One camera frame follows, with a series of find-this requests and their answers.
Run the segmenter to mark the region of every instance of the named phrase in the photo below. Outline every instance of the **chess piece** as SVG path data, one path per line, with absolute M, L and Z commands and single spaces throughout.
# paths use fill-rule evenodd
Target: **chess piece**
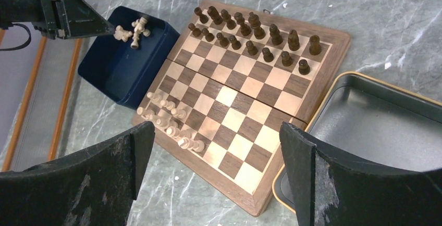
M 298 33 L 296 32 L 296 30 L 290 31 L 287 43 L 288 43 L 289 49 L 291 51 L 297 51 L 299 49 L 299 47 L 300 47 L 299 37 L 298 37 Z
M 307 60 L 301 59 L 298 65 L 299 65 L 299 73 L 301 75 L 307 75 L 310 73 L 310 66 L 309 63 L 307 63 Z
M 226 9 L 221 10 L 221 17 L 226 23 L 227 29 L 232 30 L 236 27 L 236 23 L 232 20 L 232 15 Z
M 253 34 L 255 35 L 255 38 L 258 40 L 261 40 L 265 37 L 265 31 L 261 27 L 260 18 L 258 15 L 254 14 L 253 12 L 249 13 L 249 23 L 252 29 L 254 30 Z
M 313 35 L 310 37 L 309 51 L 311 55 L 318 55 L 319 53 L 321 53 L 321 44 L 318 35 Z
M 247 41 L 245 43 L 245 46 L 247 47 L 247 52 L 249 53 L 249 55 L 253 56 L 258 53 L 258 48 L 256 48 L 252 41 Z
M 197 7 L 193 10 L 193 12 L 200 18 L 200 22 L 206 24 L 208 22 L 208 17 L 203 13 L 200 7 Z
M 242 13 L 235 13 L 234 19 L 236 20 L 236 23 L 240 26 L 239 31 L 241 32 L 241 35 L 248 36 L 252 32 L 250 26 L 245 23 L 245 19 L 242 16 Z
M 213 24 L 223 23 L 223 18 L 219 15 L 218 10 L 214 6 L 208 7 L 207 14 L 212 18 Z
M 229 45 L 229 40 L 226 37 L 224 37 L 222 33 L 218 32 L 216 34 L 216 38 L 219 40 L 219 44 L 222 47 L 227 47 Z
M 166 109 L 168 110 L 172 110 L 173 108 L 175 108 L 175 103 L 167 100 L 161 100 L 159 105 L 161 105 L 162 107 L 166 107 Z
M 289 52 L 287 51 L 283 51 L 281 53 L 281 58 L 282 58 L 282 62 L 283 62 L 283 66 L 291 66 L 293 64 L 293 58 L 290 57 Z
M 239 42 L 234 35 L 231 35 L 229 37 L 229 41 L 232 44 L 232 48 L 234 50 L 238 50 L 239 48 L 241 48 L 241 42 Z
M 213 35 L 213 33 L 209 32 L 207 28 L 203 28 L 201 30 L 201 33 L 204 35 L 205 39 L 210 42 L 213 39 L 215 39 L 215 36 Z
M 183 119 L 186 117 L 186 111 L 185 110 L 181 110 L 181 109 L 177 109 L 177 108 L 173 108 L 170 113 L 172 113 L 172 116 L 179 118 L 179 119 Z
M 187 27 L 190 31 L 192 31 L 193 36 L 199 37 L 201 35 L 201 30 L 197 28 L 194 24 L 190 23 Z
M 273 45 L 280 45 L 283 42 L 283 37 L 281 36 L 278 27 L 275 24 L 271 24 L 269 27 L 270 37 L 272 37 Z
M 270 52 L 270 49 L 267 48 L 267 47 L 264 47 L 262 52 L 263 52 L 264 61 L 267 62 L 267 63 L 272 62 L 273 59 L 275 58 L 273 56 L 273 53 Z

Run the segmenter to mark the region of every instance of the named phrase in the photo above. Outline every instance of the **marble surface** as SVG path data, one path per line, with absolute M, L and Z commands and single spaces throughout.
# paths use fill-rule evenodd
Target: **marble surface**
M 201 0 L 86 0 L 104 17 L 124 5 L 182 31 Z M 338 74 L 359 71 L 442 101 L 442 0 L 217 0 L 351 34 Z M 133 111 L 117 106 L 76 79 L 66 144 L 70 154 L 130 128 Z M 253 218 L 157 145 L 128 225 L 297 225 L 296 215 L 272 199 Z

